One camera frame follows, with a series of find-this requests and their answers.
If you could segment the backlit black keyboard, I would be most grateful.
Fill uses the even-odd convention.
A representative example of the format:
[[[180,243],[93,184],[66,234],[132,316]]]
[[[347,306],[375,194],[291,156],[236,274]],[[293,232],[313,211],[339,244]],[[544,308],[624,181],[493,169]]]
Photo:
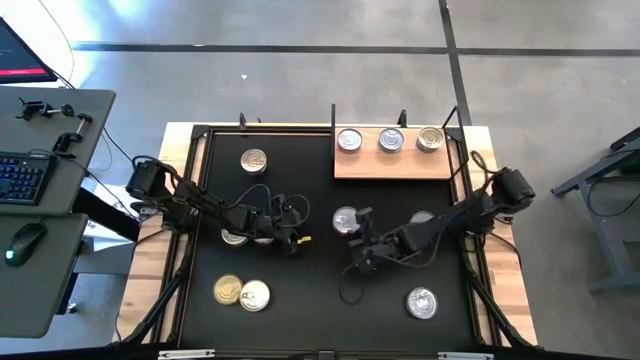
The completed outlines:
[[[0,204],[37,206],[56,161],[53,155],[0,152]]]

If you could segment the black desk clamp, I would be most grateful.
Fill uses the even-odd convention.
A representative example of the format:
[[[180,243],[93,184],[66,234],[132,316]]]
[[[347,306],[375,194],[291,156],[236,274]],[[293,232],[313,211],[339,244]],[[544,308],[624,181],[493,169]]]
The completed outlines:
[[[24,101],[20,98],[22,103],[21,114],[17,116],[17,119],[30,121],[35,115],[51,118],[53,115],[62,114],[66,117],[74,117],[75,110],[70,104],[63,104],[58,108],[54,108],[51,104],[44,101]]]
[[[93,122],[93,117],[85,113],[78,114],[77,118],[80,120],[80,123],[75,132],[65,132],[58,136],[52,147],[52,152],[55,155],[64,158],[74,158],[74,155],[69,152],[69,148],[73,143],[83,142],[84,137],[81,135],[81,132],[87,124]]]

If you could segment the black computer monitor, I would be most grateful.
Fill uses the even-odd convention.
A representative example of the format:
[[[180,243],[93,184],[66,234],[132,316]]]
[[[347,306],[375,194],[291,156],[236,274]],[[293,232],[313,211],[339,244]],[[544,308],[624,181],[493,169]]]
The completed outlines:
[[[0,84],[57,80],[54,71],[0,17]]]

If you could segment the red white blue label can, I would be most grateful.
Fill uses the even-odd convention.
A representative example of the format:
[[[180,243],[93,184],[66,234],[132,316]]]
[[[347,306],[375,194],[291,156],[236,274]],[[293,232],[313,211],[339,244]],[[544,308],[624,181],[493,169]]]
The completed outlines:
[[[259,312],[267,307],[270,298],[270,289],[263,281],[251,280],[243,285],[239,303],[249,312]]]
[[[425,153],[435,152],[441,148],[444,142],[442,131],[436,127],[423,127],[416,138],[416,146]]]
[[[260,149],[248,149],[242,154],[240,164],[248,174],[261,175],[268,165],[266,153]]]

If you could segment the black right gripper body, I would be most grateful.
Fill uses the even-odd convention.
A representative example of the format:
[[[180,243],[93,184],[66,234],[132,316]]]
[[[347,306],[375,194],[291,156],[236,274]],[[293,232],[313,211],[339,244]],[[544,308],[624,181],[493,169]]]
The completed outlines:
[[[399,263],[403,244],[397,235],[370,236],[348,241],[355,268],[361,274],[372,274],[384,262]]]

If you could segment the black metal rig frame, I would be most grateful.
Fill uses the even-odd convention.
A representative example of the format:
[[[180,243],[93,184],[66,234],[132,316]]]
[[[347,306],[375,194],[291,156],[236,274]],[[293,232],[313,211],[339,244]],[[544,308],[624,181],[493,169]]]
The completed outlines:
[[[452,203],[449,207],[451,208],[457,203],[464,201],[469,195],[471,195],[475,190],[477,190],[477,189],[473,189],[469,183],[468,170],[471,165],[480,163],[480,156],[478,153],[469,151],[467,149],[466,135],[462,127],[459,127],[459,126],[453,127],[450,125],[444,125],[443,128],[445,129],[446,142],[448,144],[448,150],[451,157],[451,164],[453,166],[454,174],[448,180],[417,180],[417,181],[447,181],[450,186],[450,192],[452,195]],[[205,153],[204,153],[205,164],[204,164],[202,173],[200,175],[199,181],[195,182],[198,186],[200,186],[201,188],[203,188],[209,193],[211,192],[207,188],[207,177],[209,174],[209,169],[210,169],[211,160],[212,160],[213,140],[215,136],[219,134],[230,134],[230,135],[238,135],[238,136],[251,136],[251,135],[327,136],[331,140],[331,157],[332,157],[333,141],[331,139],[330,125],[320,126],[320,127],[288,127],[288,128],[270,128],[265,125],[258,125],[255,127],[243,128],[238,130],[231,129],[231,128],[209,127],[205,131],[205,135],[207,139],[206,146],[205,146]],[[491,176],[493,173],[497,171],[485,170],[482,175],[482,183],[479,188],[481,188],[483,184],[485,184],[489,176]],[[378,180],[378,179],[339,179],[339,180]],[[434,216],[437,216],[442,213],[439,213],[439,214],[432,213],[432,214]],[[166,304],[169,302],[174,302],[177,306],[177,310],[176,310],[177,322],[172,329],[172,334],[170,336],[170,340],[168,343],[169,347],[170,348],[182,347],[182,348],[188,348],[188,349],[210,349],[210,348],[189,348],[189,347],[182,346],[180,343],[181,330],[182,330],[182,325],[183,325],[184,315],[186,310],[187,296],[189,292],[190,277],[192,273],[193,260],[195,257],[195,247],[198,240],[200,224],[203,220],[206,220],[206,219],[211,220],[217,224],[220,231],[220,237],[221,237],[222,229],[219,227],[218,222],[199,213],[197,213],[191,219],[191,225],[188,230],[176,231],[179,233],[184,233],[188,237],[182,263],[179,266],[178,270],[176,271],[172,280],[165,286],[163,292],[161,293],[161,295],[159,296],[155,304],[152,306],[149,313],[137,325],[135,330],[126,338],[126,343],[128,345],[132,346],[132,345],[141,343],[145,339],[150,328],[156,322],[157,318],[163,311]],[[355,232],[350,233],[346,236],[342,236],[340,234],[338,235],[345,240],[347,247],[348,247],[348,241],[356,237]],[[393,351],[336,352],[329,349],[312,350],[308,352],[287,351],[287,350],[218,351],[214,349],[216,351],[215,356],[222,357],[222,358],[256,358],[256,359],[260,359],[260,358],[301,359],[304,357],[314,357],[319,359],[324,356],[330,356],[333,358],[349,358],[349,359],[356,359],[356,360],[367,360],[367,359],[376,359],[376,358],[389,358],[389,359],[422,358],[425,356],[434,355],[438,352],[473,352],[473,351],[483,352],[486,350],[486,344],[481,336],[480,327],[478,324],[477,309],[476,309],[476,305],[478,302],[484,303],[488,314],[494,319],[497,326],[503,332],[505,338],[509,341],[509,344],[512,350],[518,350],[518,349],[530,350],[531,344],[528,341],[526,341],[516,331],[516,329],[510,324],[510,322],[508,321],[504,313],[499,309],[499,307],[497,306],[493,298],[486,291],[486,288],[482,280],[479,278],[477,274],[476,268],[470,263],[468,258],[469,252],[466,246],[466,239],[468,236],[477,237],[480,235],[467,234],[466,236],[460,238],[460,240],[458,241],[454,241],[452,239],[444,239],[444,240],[452,241],[457,245],[458,252],[461,258],[462,276],[468,292],[468,303],[470,307],[471,325],[474,333],[474,341],[469,348],[466,348],[463,350],[443,350],[443,351],[430,351],[430,352],[423,352],[423,353],[393,352]],[[278,248],[277,243],[275,242],[272,242],[269,245],[260,245],[255,243],[254,241],[248,240],[248,242],[243,246],[248,244],[269,247],[281,252]],[[286,255],[284,253],[282,254],[284,256],[291,257],[297,253],[289,254],[289,255]],[[430,263],[428,259],[429,259],[429,256],[427,254],[423,254],[415,260],[415,262],[419,265],[417,268],[413,268],[413,267],[408,267],[408,268],[421,269],[427,263]]]

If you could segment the white sheet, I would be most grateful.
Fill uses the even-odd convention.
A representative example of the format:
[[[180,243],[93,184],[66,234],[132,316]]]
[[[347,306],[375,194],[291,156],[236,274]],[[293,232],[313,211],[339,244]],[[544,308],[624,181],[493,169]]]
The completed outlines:
[[[85,178],[82,182],[82,188],[90,190],[93,195],[96,195],[99,199],[125,215],[130,215],[136,220],[139,219],[139,213],[132,208],[132,203],[135,199],[127,193],[124,185],[107,184],[103,187],[99,185],[96,180]],[[93,239],[94,251],[101,251],[110,247],[130,243],[130,240],[118,235],[103,225],[99,225],[93,220],[90,220],[86,225],[84,237]]]

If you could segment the black computer mouse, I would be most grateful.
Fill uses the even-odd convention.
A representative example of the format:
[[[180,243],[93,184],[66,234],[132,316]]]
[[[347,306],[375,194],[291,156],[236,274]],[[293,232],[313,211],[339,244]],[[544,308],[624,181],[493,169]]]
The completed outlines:
[[[47,228],[41,223],[27,223],[11,238],[5,250],[4,261],[7,266],[20,267],[32,256],[34,250],[46,235]]]

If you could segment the black table mat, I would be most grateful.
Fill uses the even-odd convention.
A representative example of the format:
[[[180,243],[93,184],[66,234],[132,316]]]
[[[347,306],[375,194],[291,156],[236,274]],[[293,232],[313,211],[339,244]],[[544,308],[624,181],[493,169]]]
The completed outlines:
[[[248,149],[266,153],[267,169],[253,176],[240,164]],[[208,190],[227,202],[239,197],[263,205],[266,192],[292,196],[311,236],[297,254],[248,244],[231,247],[217,224],[203,220],[195,247],[180,343],[218,351],[308,352],[393,351],[423,353],[463,350],[474,341],[468,292],[457,245],[441,242],[437,257],[421,269],[384,263],[372,275],[352,267],[348,247],[332,225],[343,206],[371,207],[376,230],[406,224],[421,210],[444,212],[452,203],[447,181],[339,180],[333,175],[327,136],[230,134],[213,140]],[[238,276],[243,285],[261,280],[270,289],[265,309],[249,312],[239,301],[217,303],[216,280]],[[431,290],[438,302],[428,320],[412,317],[407,294]]]

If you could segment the black metal shelf frame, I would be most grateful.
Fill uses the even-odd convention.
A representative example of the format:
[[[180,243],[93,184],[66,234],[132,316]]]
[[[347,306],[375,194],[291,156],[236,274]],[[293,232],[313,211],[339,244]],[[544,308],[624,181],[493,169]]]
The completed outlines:
[[[371,125],[371,124],[340,124],[337,122],[337,116],[336,116],[336,107],[332,106],[331,107],[331,115],[330,115],[330,132],[331,132],[331,139],[333,141],[333,149],[332,149],[332,158],[333,158],[333,164],[334,164],[334,153],[335,153],[335,129],[337,127],[384,127],[385,128],[423,128],[423,127],[427,127],[427,126],[419,126],[419,125],[409,125],[407,123],[407,115],[405,112],[402,112],[397,123],[394,125]],[[444,135],[444,144],[446,145],[446,148],[448,150],[448,144],[446,142],[446,135],[445,135],[445,129],[443,127],[436,127],[438,129],[440,129]],[[449,150],[448,150],[448,156],[449,156],[449,165],[451,166],[451,177],[454,174],[454,170],[453,170],[453,166],[451,164],[451,157],[449,154]]]

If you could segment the black desk leg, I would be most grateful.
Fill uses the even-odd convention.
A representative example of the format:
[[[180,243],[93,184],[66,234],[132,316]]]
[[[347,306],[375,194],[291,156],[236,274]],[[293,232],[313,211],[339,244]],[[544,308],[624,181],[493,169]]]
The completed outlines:
[[[86,214],[91,220],[127,240],[133,242],[138,240],[140,225],[135,218],[109,205],[84,188],[79,189],[72,212]]]

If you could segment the grey desk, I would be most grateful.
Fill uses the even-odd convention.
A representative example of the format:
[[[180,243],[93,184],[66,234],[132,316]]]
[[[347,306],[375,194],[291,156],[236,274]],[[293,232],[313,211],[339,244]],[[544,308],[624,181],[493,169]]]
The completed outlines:
[[[71,276],[86,224],[91,219],[72,207],[100,140],[116,94],[112,90],[0,86],[0,151],[49,154],[59,135],[75,132],[79,119],[56,114],[17,119],[24,101],[52,106],[70,104],[93,117],[69,148],[71,159],[57,160],[37,206],[0,204],[0,337],[44,336],[57,313]],[[20,267],[3,260],[12,236],[27,223],[41,223],[47,233]]]

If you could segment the blue label can gold lid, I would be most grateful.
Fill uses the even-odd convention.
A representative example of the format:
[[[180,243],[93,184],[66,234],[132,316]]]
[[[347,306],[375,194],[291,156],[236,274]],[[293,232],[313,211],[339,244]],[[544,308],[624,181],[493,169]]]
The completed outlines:
[[[221,305],[233,305],[239,301],[242,287],[243,282],[238,276],[222,275],[213,285],[213,298]]]
[[[248,238],[247,237],[241,236],[241,235],[232,234],[226,229],[222,229],[221,230],[221,238],[226,244],[228,244],[230,246],[235,246],[235,247],[243,246],[244,244],[246,244],[248,242]]]

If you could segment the dark metal stand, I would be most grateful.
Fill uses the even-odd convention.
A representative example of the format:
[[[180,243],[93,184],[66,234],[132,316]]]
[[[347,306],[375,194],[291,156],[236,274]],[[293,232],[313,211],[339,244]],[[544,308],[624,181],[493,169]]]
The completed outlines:
[[[610,276],[592,283],[594,293],[640,291],[640,265],[627,246],[640,246],[640,127],[609,146],[609,153],[553,188],[561,198],[578,191],[584,200]]]

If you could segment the wooden shelf board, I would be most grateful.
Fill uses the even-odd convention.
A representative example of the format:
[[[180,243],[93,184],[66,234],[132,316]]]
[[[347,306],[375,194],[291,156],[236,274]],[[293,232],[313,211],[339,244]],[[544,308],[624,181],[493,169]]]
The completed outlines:
[[[362,138],[356,152],[347,153],[339,146],[339,134],[355,130]],[[446,145],[425,152],[418,147],[422,128],[396,128],[404,143],[396,153],[382,150],[380,133],[384,127],[337,127],[335,129],[334,177],[338,179],[446,180],[451,166]]]

